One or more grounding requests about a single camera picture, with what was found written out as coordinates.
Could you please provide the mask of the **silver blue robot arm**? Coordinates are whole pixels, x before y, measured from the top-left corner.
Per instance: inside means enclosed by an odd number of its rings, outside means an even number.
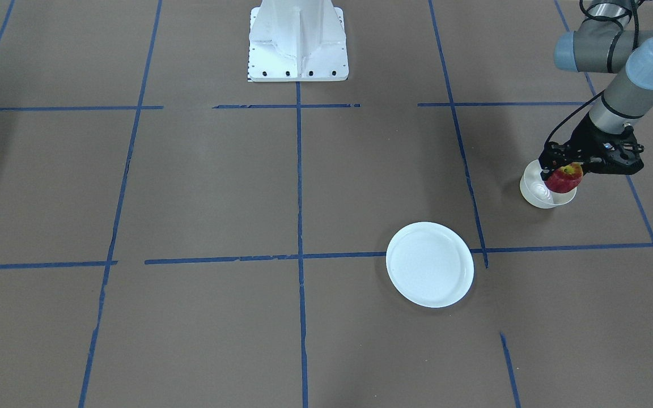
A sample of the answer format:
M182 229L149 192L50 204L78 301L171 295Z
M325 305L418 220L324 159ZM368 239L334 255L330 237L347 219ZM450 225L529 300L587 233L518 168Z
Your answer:
M620 175L644 166L634 128L653 108L653 30L628 27L638 21L636 1L593 1L581 10L584 20L559 39L554 63L566 71L612 73L613 80L584 104L588 113L567 142L547 138L538 159L542 179L573 163L585 173Z

